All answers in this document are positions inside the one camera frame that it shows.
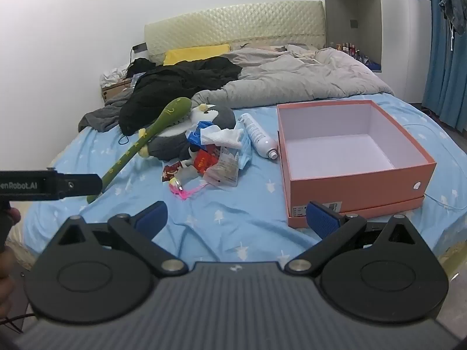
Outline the person's left hand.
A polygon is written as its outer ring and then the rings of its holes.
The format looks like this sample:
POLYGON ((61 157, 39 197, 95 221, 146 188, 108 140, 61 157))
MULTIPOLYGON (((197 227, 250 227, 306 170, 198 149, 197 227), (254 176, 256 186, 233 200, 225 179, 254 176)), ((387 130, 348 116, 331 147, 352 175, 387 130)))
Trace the person's left hand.
POLYGON ((21 220, 21 213, 16 208, 1 210, 1 280, 0 280, 0 313, 4 319, 10 312, 10 295, 14 289, 14 282, 10 276, 16 258, 13 251, 6 245, 6 237, 10 229, 21 220))

